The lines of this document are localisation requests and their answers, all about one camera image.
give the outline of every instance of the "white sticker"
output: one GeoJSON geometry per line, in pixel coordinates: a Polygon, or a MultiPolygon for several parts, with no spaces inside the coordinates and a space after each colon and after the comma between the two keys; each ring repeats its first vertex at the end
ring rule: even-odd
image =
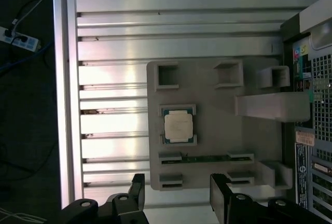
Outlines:
{"type": "Polygon", "coordinates": [[[327,167],[324,167],[324,166],[322,166],[322,165],[320,165],[320,164],[318,164],[318,163],[315,163],[314,167],[315,167],[317,170],[323,171],[323,172],[325,172],[325,173],[328,172],[327,167]]]}
{"type": "Polygon", "coordinates": [[[314,146],[315,135],[309,132],[296,131],[296,142],[304,145],[314,146]]]}
{"type": "Polygon", "coordinates": [[[311,78],[311,73],[305,72],[302,75],[303,75],[303,79],[311,78]]]}

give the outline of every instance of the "metal mesh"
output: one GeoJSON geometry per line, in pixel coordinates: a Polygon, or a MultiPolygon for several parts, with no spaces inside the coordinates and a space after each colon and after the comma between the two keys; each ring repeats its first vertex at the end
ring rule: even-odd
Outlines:
{"type": "Polygon", "coordinates": [[[320,159],[332,162],[332,153],[331,152],[317,149],[316,156],[319,157],[320,159]]]}
{"type": "Polygon", "coordinates": [[[331,66],[332,59],[330,54],[312,61],[315,138],[329,142],[332,141],[331,66]]]}

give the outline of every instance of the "slot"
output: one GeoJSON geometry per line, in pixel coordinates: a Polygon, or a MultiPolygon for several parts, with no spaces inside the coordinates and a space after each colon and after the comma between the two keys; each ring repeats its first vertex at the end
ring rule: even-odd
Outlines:
{"type": "Polygon", "coordinates": [[[326,202],[327,204],[329,205],[332,205],[332,197],[329,196],[328,194],[324,193],[324,192],[321,192],[320,190],[312,187],[312,194],[321,199],[323,202],[326,202]]]}
{"type": "Polygon", "coordinates": [[[159,175],[159,189],[172,190],[182,189],[182,174],[162,174],[159,175]]]}
{"type": "Polygon", "coordinates": [[[177,85],[177,66],[176,65],[159,65],[158,81],[161,86],[177,85]]]}
{"type": "Polygon", "coordinates": [[[332,191],[332,183],[317,176],[317,175],[312,175],[312,181],[320,186],[322,186],[325,189],[328,189],[330,191],[332,191]]]}
{"type": "Polygon", "coordinates": [[[163,188],[181,188],[182,184],[163,184],[163,188]]]}
{"type": "Polygon", "coordinates": [[[214,69],[218,74],[215,89],[243,86],[243,65],[241,60],[221,61],[214,69]]]}
{"type": "Polygon", "coordinates": [[[232,185],[243,185],[243,184],[251,184],[249,180],[241,180],[241,181],[231,181],[232,185]]]}
{"type": "Polygon", "coordinates": [[[315,210],[325,215],[327,218],[332,219],[332,212],[324,207],[322,204],[318,203],[317,201],[312,201],[312,206],[315,210]]]}

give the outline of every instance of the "rectangular opening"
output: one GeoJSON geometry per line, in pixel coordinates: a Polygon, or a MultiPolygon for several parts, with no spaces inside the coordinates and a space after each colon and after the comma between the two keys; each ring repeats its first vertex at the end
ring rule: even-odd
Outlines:
{"type": "Polygon", "coordinates": [[[272,86],[273,87],[286,87],[289,86],[289,79],[287,70],[283,68],[272,69],[272,86]]]}
{"type": "Polygon", "coordinates": [[[321,199],[323,202],[328,203],[329,205],[332,205],[332,197],[330,197],[328,194],[321,192],[320,190],[312,187],[312,194],[321,199]]]}
{"type": "Polygon", "coordinates": [[[218,73],[216,88],[243,86],[243,68],[241,61],[221,61],[215,69],[218,73]]]}
{"type": "Polygon", "coordinates": [[[232,161],[232,162],[241,162],[241,161],[252,161],[252,159],[250,157],[235,157],[235,158],[231,158],[229,157],[229,161],[232,161]]]}
{"type": "Polygon", "coordinates": [[[163,188],[181,188],[182,184],[163,184],[163,188]]]}
{"type": "Polygon", "coordinates": [[[178,74],[176,65],[158,66],[158,84],[160,86],[171,86],[178,84],[178,74]]]}
{"type": "Polygon", "coordinates": [[[243,184],[250,184],[249,180],[240,180],[240,181],[231,181],[232,185],[243,185],[243,184]]]}
{"type": "Polygon", "coordinates": [[[320,178],[319,176],[317,175],[312,175],[312,181],[320,186],[322,186],[323,188],[325,189],[328,189],[330,191],[332,191],[332,183],[325,180],[325,179],[322,179],[320,178]]]}
{"type": "Polygon", "coordinates": [[[319,204],[316,201],[312,201],[312,206],[315,210],[325,215],[327,218],[332,219],[332,212],[324,207],[322,204],[319,204]]]}

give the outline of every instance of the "metal frame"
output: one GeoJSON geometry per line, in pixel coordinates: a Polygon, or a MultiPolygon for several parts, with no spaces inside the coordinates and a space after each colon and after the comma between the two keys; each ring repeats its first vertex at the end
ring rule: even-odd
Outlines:
{"type": "MultiPolygon", "coordinates": [[[[63,207],[82,197],[102,202],[109,192],[129,186],[130,174],[147,171],[143,164],[149,159],[144,77],[148,61],[173,57],[275,57],[282,50],[278,24],[315,0],[198,0],[200,4],[188,4],[191,8],[185,5],[188,0],[162,0],[163,5],[158,0],[150,0],[152,5],[144,0],[127,5],[125,1],[108,0],[114,8],[104,1],[92,2],[94,8],[89,8],[78,0],[77,10],[77,0],[54,0],[63,207]],[[94,114],[81,115],[84,110],[94,114]],[[97,128],[84,123],[86,119],[91,125],[95,119],[99,123],[112,121],[115,127],[104,124],[100,132],[95,132],[97,128]],[[119,120],[130,126],[117,129],[121,127],[119,120]],[[91,162],[113,169],[103,171],[94,165],[93,171],[85,171],[91,162]]],[[[148,191],[151,201],[147,215],[162,219],[187,214],[199,223],[200,215],[211,211],[206,199],[200,197],[204,192],[183,191],[184,198],[192,196],[190,202],[183,202],[170,192],[160,195],[148,191]]],[[[248,194],[264,201],[275,192],[262,187],[248,194]]]]}
{"type": "Polygon", "coordinates": [[[53,0],[54,41],[57,72],[58,136],[60,156],[61,206],[75,200],[68,67],[67,0],[53,0]]]}

